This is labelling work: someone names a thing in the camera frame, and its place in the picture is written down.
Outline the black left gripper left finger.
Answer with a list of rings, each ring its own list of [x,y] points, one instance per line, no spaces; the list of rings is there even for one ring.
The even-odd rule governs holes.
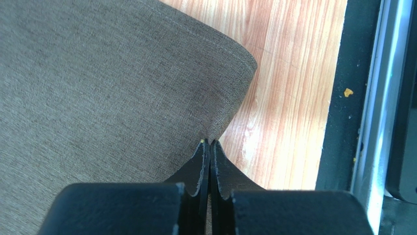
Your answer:
[[[55,198],[41,235],[203,235],[209,146],[161,183],[78,183]]]

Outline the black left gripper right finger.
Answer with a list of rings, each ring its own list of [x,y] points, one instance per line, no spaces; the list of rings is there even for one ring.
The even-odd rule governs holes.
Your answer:
[[[215,235],[370,235],[358,200],[346,191],[266,190],[210,146]]]

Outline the olive brown cloth napkin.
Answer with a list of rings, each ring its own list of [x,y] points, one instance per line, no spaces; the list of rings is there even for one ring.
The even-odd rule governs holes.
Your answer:
[[[257,63],[158,0],[0,3],[0,232],[81,182],[169,177],[239,109]]]

